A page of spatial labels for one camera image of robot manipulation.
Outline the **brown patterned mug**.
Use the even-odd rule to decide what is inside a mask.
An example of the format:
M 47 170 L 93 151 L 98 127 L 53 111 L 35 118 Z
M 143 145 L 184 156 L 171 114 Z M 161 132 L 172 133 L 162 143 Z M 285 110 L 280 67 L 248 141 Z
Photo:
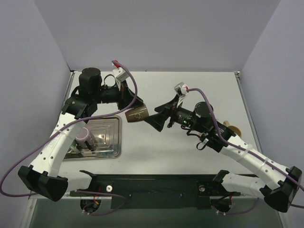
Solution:
M 144 104 L 142 106 L 132 108 L 125 112 L 125 117 L 128 123 L 143 121 L 145 118 L 149 117 L 147 106 Z

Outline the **beige mug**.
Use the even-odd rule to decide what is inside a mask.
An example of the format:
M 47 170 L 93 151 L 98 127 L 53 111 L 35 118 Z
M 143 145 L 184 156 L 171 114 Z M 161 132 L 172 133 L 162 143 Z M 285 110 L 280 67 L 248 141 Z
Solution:
M 231 125 L 230 123 L 229 123 L 229 121 L 227 121 L 227 120 L 225 120 L 224 122 L 223 122 L 223 124 L 227 127 L 227 128 L 229 128 L 229 129 L 231 129 L 235 134 L 237 134 L 240 138 L 242 137 L 242 131 L 238 128 L 238 127 L 236 127 L 236 126 L 234 126 L 234 125 Z

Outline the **purple mug black handle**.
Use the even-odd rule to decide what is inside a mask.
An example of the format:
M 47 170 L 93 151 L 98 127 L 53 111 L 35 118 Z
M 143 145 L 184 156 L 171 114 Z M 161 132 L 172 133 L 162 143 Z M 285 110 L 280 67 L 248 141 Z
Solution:
M 83 127 L 76 135 L 75 140 L 81 148 L 87 148 L 90 151 L 94 151 L 95 137 L 88 128 Z

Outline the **green mug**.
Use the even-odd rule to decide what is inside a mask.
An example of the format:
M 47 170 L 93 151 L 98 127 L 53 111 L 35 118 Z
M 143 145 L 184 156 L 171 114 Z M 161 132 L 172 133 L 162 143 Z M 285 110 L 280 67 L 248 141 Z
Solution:
M 73 140 L 72 144 L 69 147 L 68 153 L 75 153 L 75 154 L 79 154 L 80 150 L 77 147 L 77 141 Z

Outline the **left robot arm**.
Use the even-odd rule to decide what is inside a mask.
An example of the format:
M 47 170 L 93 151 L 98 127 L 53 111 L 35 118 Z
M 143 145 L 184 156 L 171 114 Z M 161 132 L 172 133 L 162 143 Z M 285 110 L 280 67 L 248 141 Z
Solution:
M 79 171 L 76 175 L 60 177 L 62 161 L 76 135 L 87 122 L 95 119 L 93 113 L 98 104 L 116 103 L 119 111 L 143 104 L 137 91 L 131 91 L 127 78 L 132 74 L 124 67 L 115 64 L 114 86 L 102 83 L 101 71 L 94 67 L 82 70 L 71 96 L 65 101 L 58 123 L 49 140 L 29 166 L 21 166 L 18 176 L 26 187 L 52 201 L 60 200 L 67 191 L 82 190 L 91 196 L 97 192 L 98 184 L 92 174 Z

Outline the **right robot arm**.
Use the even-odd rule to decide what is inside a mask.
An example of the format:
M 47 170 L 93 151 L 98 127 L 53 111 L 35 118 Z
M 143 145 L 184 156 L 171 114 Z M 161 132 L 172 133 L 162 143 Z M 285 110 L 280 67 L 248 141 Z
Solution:
M 271 208 L 286 213 L 299 190 L 302 171 L 293 166 L 286 167 L 264 156 L 252 145 L 244 142 L 235 132 L 212 118 L 213 107 L 199 102 L 193 111 L 182 108 L 176 96 L 171 101 L 156 107 L 156 114 L 145 122 L 161 132 L 165 122 L 168 128 L 174 123 L 187 130 L 187 135 L 199 137 L 203 147 L 235 160 L 254 174 L 254 177 L 237 175 L 221 170 L 212 182 L 217 194 L 237 192 L 261 198 Z

